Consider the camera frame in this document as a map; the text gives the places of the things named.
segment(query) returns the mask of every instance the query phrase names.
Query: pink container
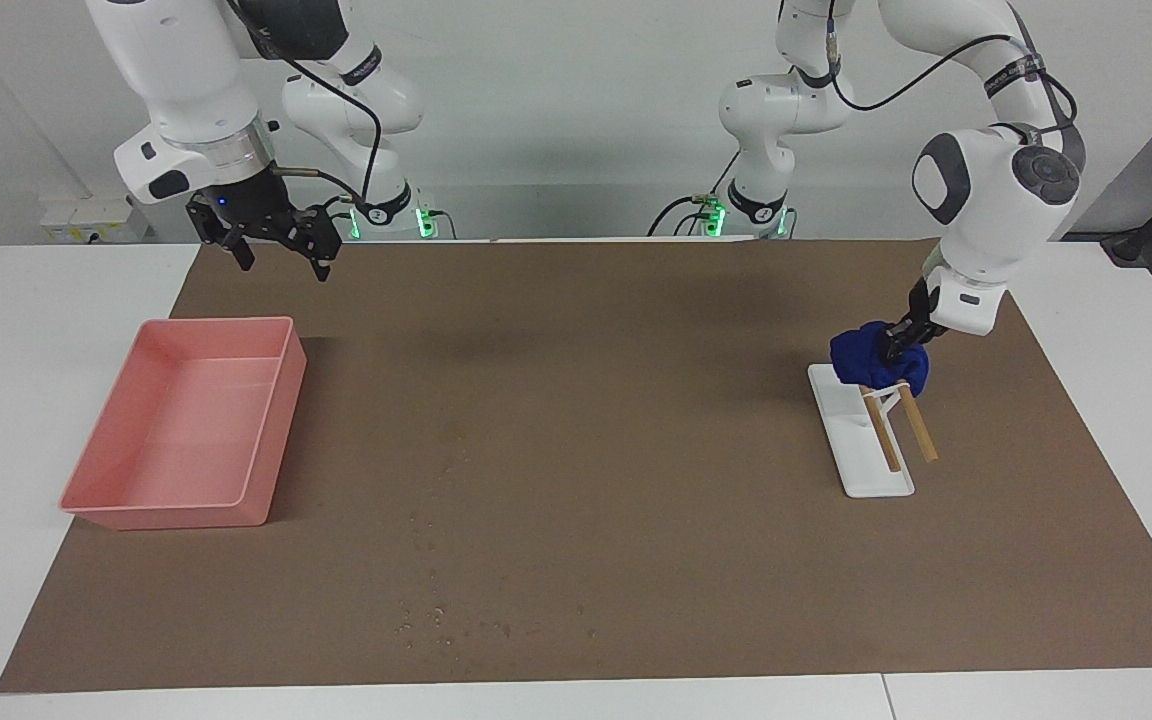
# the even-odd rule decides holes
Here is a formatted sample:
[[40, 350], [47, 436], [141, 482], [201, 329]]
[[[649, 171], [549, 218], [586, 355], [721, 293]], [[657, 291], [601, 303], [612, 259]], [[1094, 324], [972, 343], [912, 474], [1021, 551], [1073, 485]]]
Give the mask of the pink container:
[[291, 318], [141, 325], [60, 509], [116, 530], [265, 523], [303, 377]]

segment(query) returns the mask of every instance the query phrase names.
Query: blue cloth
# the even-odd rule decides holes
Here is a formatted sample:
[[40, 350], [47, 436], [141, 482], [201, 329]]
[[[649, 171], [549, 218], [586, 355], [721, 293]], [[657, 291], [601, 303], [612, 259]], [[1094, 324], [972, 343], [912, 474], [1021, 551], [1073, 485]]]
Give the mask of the blue cloth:
[[927, 387], [927, 374], [932, 372], [932, 359], [922, 344], [916, 344], [901, 354], [895, 365], [882, 361], [882, 332], [887, 323], [865, 323], [859, 331], [849, 331], [829, 341], [829, 359], [838, 380], [858, 384], [873, 389], [890, 387], [909, 381], [915, 396], [923, 395]]

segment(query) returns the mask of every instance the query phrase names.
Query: wooden stick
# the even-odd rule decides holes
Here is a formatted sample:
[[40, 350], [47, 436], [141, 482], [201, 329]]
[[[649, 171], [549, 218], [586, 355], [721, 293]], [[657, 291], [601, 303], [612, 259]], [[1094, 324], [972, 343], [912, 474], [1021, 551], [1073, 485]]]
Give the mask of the wooden stick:
[[874, 433], [878, 434], [878, 445], [882, 446], [882, 456], [887, 458], [887, 469], [893, 473], [900, 473], [900, 456], [896, 455], [896, 446], [892, 442], [890, 433], [887, 432], [887, 418], [882, 416], [882, 407], [878, 404], [878, 397], [870, 396], [869, 387], [861, 386], [861, 397], [865, 401], [865, 410], [869, 410], [869, 423], [874, 425]]
[[905, 404], [905, 416], [909, 418], [910, 427], [914, 427], [914, 437], [918, 438], [919, 450], [923, 450], [923, 460], [937, 462], [941, 458], [937, 454], [937, 444], [932, 442], [932, 433], [927, 432], [927, 423], [923, 420], [923, 411], [918, 409], [918, 402], [914, 401], [914, 392], [908, 384], [900, 386], [900, 400]]

